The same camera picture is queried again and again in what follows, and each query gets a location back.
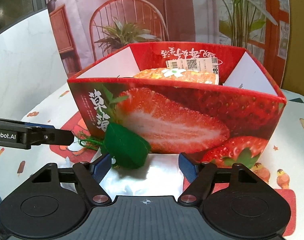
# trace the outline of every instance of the qr code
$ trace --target qr code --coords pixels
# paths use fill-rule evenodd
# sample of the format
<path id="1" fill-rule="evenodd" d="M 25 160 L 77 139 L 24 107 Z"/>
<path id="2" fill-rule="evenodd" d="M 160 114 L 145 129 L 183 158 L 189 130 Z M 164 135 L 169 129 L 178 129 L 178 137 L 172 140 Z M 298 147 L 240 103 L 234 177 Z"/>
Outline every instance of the qr code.
<path id="1" fill-rule="evenodd" d="M 188 59 L 187 64 L 188 64 L 188 70 L 189 69 L 196 69 L 196 70 L 198 69 L 196 59 Z"/>

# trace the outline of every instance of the strawberry box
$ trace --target strawberry box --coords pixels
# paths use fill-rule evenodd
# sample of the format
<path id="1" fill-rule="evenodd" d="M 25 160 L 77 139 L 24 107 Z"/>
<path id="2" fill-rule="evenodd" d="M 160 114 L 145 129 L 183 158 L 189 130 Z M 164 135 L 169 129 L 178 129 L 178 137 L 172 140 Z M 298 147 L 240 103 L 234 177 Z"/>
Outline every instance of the strawberry box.
<path id="1" fill-rule="evenodd" d="M 133 78 L 174 59 L 216 57 L 220 85 Z M 191 154 L 220 167 L 251 168 L 268 143 L 286 99 L 244 48 L 196 42 L 129 44 L 68 80 L 92 136 L 117 122 L 154 153 Z"/>

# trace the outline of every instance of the metal bolt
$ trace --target metal bolt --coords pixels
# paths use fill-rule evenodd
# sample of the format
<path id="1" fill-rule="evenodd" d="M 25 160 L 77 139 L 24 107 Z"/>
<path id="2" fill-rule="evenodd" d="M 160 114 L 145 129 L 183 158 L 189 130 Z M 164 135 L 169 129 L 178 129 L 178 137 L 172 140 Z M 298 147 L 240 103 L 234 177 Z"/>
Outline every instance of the metal bolt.
<path id="1" fill-rule="evenodd" d="M 93 201 L 96 203 L 104 203 L 109 200 L 108 196 L 105 195 L 96 195 L 93 197 Z"/>
<path id="2" fill-rule="evenodd" d="M 183 195 L 181 197 L 181 201 L 185 202 L 185 203 L 193 203 L 194 201 L 196 201 L 196 196 L 193 195 Z"/>

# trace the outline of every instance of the barcode label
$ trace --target barcode label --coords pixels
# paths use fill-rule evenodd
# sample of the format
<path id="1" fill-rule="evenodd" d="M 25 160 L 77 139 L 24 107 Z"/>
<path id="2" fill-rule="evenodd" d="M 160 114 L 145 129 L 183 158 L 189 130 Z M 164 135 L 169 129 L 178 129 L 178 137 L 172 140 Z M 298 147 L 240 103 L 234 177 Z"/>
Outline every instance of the barcode label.
<path id="1" fill-rule="evenodd" d="M 217 57 L 173 59 L 166 61 L 167 68 L 178 68 L 192 71 L 219 74 Z"/>
<path id="2" fill-rule="evenodd" d="M 178 68 L 178 63 L 176 61 L 171 62 L 172 68 Z"/>

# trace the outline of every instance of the chair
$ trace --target chair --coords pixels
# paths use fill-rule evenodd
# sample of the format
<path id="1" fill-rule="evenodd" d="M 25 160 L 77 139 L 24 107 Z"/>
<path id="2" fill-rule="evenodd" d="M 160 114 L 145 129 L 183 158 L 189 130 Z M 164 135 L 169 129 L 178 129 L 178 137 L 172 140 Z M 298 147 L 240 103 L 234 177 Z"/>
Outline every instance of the chair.
<path id="1" fill-rule="evenodd" d="M 112 26 L 113 18 L 125 23 L 136 23 L 142 29 L 148 29 L 152 35 L 162 41 L 168 41 L 169 35 L 161 12 L 146 0 L 109 0 L 95 10 L 90 20 L 90 39 L 94 61 L 97 61 L 97 49 L 102 56 L 111 53 L 104 51 L 99 43 L 94 43 L 105 37 L 102 26 Z"/>

